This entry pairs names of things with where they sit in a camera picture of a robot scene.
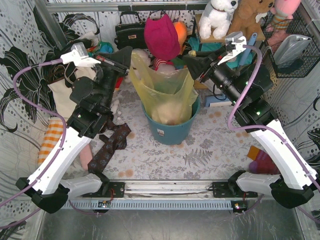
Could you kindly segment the yellow trash bag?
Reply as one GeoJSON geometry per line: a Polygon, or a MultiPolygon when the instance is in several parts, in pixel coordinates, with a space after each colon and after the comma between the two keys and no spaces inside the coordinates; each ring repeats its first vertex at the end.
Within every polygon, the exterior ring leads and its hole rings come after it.
{"type": "Polygon", "coordinates": [[[192,117],[198,93],[188,69],[162,74],[148,67],[137,53],[132,53],[128,77],[153,121],[174,126],[192,117]]]}

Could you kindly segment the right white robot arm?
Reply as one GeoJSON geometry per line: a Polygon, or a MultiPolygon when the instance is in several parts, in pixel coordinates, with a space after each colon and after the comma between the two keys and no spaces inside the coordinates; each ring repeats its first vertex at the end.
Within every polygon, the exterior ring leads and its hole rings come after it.
{"type": "Polygon", "coordinates": [[[211,81],[231,100],[233,109],[228,118],[230,130],[245,130],[254,137],[269,154],[278,174],[254,174],[240,170],[228,179],[228,187],[235,195],[239,191],[256,192],[272,196],[280,205],[292,209],[306,204],[320,188],[317,171],[312,168],[288,139],[273,108],[261,98],[261,93],[252,89],[260,70],[262,52],[259,48],[246,45],[256,52],[257,61],[252,74],[247,77],[243,88],[235,85],[239,77],[226,64],[232,53],[222,48],[212,52],[196,52],[195,56],[183,56],[193,80],[211,81]],[[236,120],[239,127],[232,125],[236,120]]]}

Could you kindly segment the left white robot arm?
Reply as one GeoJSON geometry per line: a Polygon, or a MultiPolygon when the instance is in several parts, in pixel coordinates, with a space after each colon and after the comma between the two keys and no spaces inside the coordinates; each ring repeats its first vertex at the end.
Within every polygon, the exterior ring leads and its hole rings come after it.
{"type": "Polygon", "coordinates": [[[29,177],[21,177],[16,186],[40,209],[53,214],[68,200],[79,196],[113,198],[123,196],[124,185],[111,182],[103,170],[118,149],[126,147],[130,133],[127,124],[115,125],[111,102],[117,79],[129,73],[132,47],[126,46],[114,53],[96,53],[90,57],[82,43],[74,44],[70,52],[62,54],[53,64],[73,63],[96,71],[94,78],[77,78],[71,87],[70,99],[76,104],[68,120],[62,122],[63,132],[55,147],[40,167],[29,177]],[[103,154],[88,165],[86,176],[63,178],[75,157],[92,139],[104,130],[113,134],[103,146],[103,154]]]}

